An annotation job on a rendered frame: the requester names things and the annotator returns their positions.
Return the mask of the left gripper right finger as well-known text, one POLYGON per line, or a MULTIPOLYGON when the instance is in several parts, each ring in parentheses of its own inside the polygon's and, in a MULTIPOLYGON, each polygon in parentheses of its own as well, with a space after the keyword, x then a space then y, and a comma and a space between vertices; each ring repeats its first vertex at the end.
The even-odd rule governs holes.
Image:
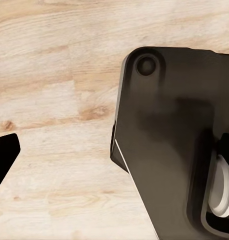
POLYGON ((229 166, 229 134, 228 133, 222 134, 219 142, 218 151, 229 166))

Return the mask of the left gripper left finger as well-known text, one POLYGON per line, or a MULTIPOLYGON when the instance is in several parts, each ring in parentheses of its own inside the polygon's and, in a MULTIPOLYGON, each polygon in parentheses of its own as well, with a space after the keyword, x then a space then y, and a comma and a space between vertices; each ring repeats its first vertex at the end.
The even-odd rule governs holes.
POLYGON ((16 133, 0 137, 0 185, 20 152, 20 141, 16 133))

